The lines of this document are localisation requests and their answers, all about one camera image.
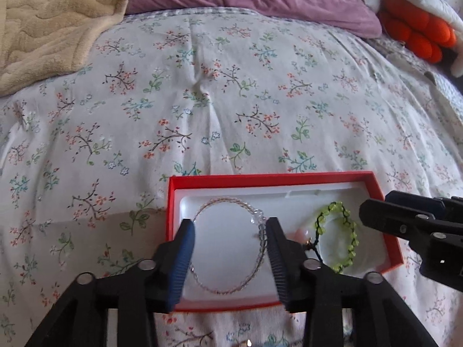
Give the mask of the red jewelry box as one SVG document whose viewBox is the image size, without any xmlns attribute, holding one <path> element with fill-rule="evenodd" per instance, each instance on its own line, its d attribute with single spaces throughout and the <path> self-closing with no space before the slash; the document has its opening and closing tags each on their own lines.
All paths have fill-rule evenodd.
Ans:
<svg viewBox="0 0 463 347">
<path fill-rule="evenodd" d="M 369 171 L 175 176 L 167 236 L 194 234 L 178 312 L 363 307 L 403 263 Z"/>
</svg>

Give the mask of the floral bed sheet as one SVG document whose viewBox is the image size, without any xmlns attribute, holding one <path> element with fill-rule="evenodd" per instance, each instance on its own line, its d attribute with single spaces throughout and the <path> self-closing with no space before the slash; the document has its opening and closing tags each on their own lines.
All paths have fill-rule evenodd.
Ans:
<svg viewBox="0 0 463 347">
<path fill-rule="evenodd" d="M 1 99 L 1 344 L 165 237 L 173 176 L 371 171 L 462 194 L 462 94 L 393 40 L 246 10 L 129 16 Z"/>
</svg>

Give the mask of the orange plush toy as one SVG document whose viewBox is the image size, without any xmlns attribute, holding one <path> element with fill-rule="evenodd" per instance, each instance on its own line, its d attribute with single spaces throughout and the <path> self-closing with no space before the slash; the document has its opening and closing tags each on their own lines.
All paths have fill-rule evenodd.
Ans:
<svg viewBox="0 0 463 347">
<path fill-rule="evenodd" d="M 443 49 L 456 44 L 455 31 L 446 21 L 407 0 L 382 0 L 377 16 L 389 37 L 431 64 L 441 62 Z"/>
</svg>

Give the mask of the beige fleece blanket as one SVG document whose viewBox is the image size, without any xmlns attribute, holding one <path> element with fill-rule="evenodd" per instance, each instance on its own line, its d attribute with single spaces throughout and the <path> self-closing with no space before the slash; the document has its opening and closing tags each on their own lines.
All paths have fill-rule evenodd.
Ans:
<svg viewBox="0 0 463 347">
<path fill-rule="evenodd" d="M 83 68 L 129 0 L 1 0 L 1 95 Z"/>
</svg>

